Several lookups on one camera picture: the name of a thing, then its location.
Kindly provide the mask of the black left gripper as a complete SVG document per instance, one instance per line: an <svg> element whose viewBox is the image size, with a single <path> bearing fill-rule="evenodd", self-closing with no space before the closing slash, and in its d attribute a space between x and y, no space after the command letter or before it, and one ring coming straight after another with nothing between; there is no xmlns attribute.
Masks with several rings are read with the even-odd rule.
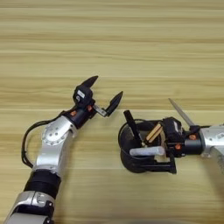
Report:
<svg viewBox="0 0 224 224"><path fill-rule="evenodd" d="M81 85L85 88L91 88L98 75L92 76L84 80ZM121 99L123 97L123 91L117 94L111 101L107 109L100 108L96 104L87 105L85 108L74 106L72 109L66 111L63 116L65 116L76 129L80 129L89 119L92 119L96 114L100 114L103 117L110 116L115 109L118 107Z"/></svg>

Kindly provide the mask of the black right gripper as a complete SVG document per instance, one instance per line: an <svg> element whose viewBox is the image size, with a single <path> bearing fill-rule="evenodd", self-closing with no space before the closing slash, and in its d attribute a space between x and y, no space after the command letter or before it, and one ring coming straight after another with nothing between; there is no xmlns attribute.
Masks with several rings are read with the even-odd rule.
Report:
<svg viewBox="0 0 224 224"><path fill-rule="evenodd" d="M143 172L170 172L177 173L176 158L186 155L200 155L203 151L202 142L199 135L192 134L178 141L165 140L166 156L170 159L170 164L145 164L134 168L135 173Z"/></svg>

